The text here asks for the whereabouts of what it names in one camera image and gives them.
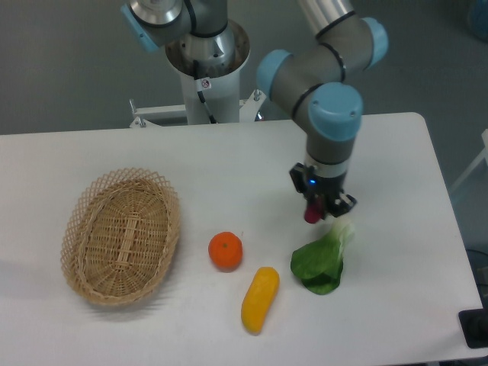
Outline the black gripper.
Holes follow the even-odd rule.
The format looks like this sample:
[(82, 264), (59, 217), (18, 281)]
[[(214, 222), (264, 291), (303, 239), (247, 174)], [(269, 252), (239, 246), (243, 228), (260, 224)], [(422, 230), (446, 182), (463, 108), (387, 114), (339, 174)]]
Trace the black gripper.
[(317, 175), (317, 169), (296, 163), (289, 171), (295, 190), (303, 194), (307, 204), (319, 204), (327, 214), (337, 218), (349, 213), (357, 204), (350, 194), (343, 192), (346, 174), (324, 178)]

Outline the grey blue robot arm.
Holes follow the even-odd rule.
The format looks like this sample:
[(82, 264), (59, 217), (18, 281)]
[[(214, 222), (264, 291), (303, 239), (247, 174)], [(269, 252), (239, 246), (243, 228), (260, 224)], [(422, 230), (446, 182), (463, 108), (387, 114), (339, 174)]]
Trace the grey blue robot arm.
[[(355, 206), (343, 190), (363, 101), (346, 78), (371, 68), (388, 49), (384, 27), (360, 18), (348, 1), (302, 1), (316, 46), (295, 56), (273, 50), (260, 62), (257, 89), (307, 136), (306, 155), (290, 171), (306, 200), (304, 218), (316, 223)], [(181, 77), (189, 124), (239, 120), (239, 73), (249, 38), (225, 1), (128, 1), (121, 7), (142, 47), (164, 49)]]

